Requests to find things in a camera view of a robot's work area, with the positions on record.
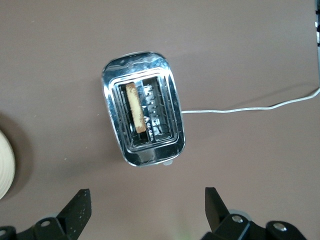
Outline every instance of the white cable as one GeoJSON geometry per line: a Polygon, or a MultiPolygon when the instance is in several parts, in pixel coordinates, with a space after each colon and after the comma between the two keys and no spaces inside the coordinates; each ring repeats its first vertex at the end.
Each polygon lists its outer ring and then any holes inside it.
{"type": "Polygon", "coordinates": [[[272,110],[272,109],[276,109],[278,107],[281,107],[281,106],[284,106],[284,105],[287,105],[287,104],[293,104],[293,103],[296,103],[296,102],[300,102],[300,101],[304,101],[304,100],[308,100],[308,99],[313,99],[319,93],[320,93],[320,87],[314,93],[312,93],[312,94],[310,94],[308,96],[297,98],[297,99],[293,99],[293,100],[289,100],[289,101],[283,101],[283,102],[280,102],[280,103],[277,103],[277,104],[271,105],[271,106],[244,107],[244,108],[237,108],[237,109],[231,109],[231,110],[185,110],[185,111],[182,111],[181,113],[183,113],[183,114],[205,114],[205,113],[229,114],[229,113],[235,113],[235,112],[241,112],[241,111],[272,110]]]}

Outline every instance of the brown table surface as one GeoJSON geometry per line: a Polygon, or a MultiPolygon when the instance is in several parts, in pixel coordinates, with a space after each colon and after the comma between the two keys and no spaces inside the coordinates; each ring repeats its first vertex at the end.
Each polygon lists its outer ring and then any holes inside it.
{"type": "Polygon", "coordinates": [[[269,106],[319,84],[313,0],[41,1],[0,6],[0,129],[17,171],[0,226],[29,228],[90,188],[80,240],[198,240],[205,187],[259,225],[320,238],[319,98],[271,111],[184,115],[170,166],[127,164],[101,72],[121,55],[167,57],[183,110],[269,106]]]}

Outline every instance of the screw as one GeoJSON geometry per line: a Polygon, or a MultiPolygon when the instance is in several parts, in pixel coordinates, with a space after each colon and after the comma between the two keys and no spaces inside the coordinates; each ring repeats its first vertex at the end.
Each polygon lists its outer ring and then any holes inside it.
{"type": "Polygon", "coordinates": [[[50,221],[49,220],[46,220],[46,221],[43,221],[42,223],[41,223],[41,227],[46,227],[46,226],[48,226],[50,224],[50,221]]]}
{"type": "Polygon", "coordinates": [[[287,228],[285,227],[285,225],[283,225],[280,222],[276,222],[275,224],[273,224],[274,228],[281,231],[281,232],[285,232],[287,231],[287,228]]]}
{"type": "Polygon", "coordinates": [[[238,215],[232,216],[232,220],[235,221],[235,222],[238,223],[238,224],[241,224],[241,223],[244,222],[243,219],[242,219],[240,216],[238,216],[238,215]]]}
{"type": "Polygon", "coordinates": [[[2,235],[5,235],[6,233],[7,233],[6,230],[0,230],[0,237],[1,237],[2,235]]]}

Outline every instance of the bread slice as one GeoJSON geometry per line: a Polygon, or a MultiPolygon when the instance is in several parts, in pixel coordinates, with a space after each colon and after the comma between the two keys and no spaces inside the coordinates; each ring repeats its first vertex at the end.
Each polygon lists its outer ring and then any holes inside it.
{"type": "Polygon", "coordinates": [[[147,130],[147,126],[136,85],[133,82],[125,85],[125,91],[129,100],[135,130],[138,134],[143,133],[147,130]]]}

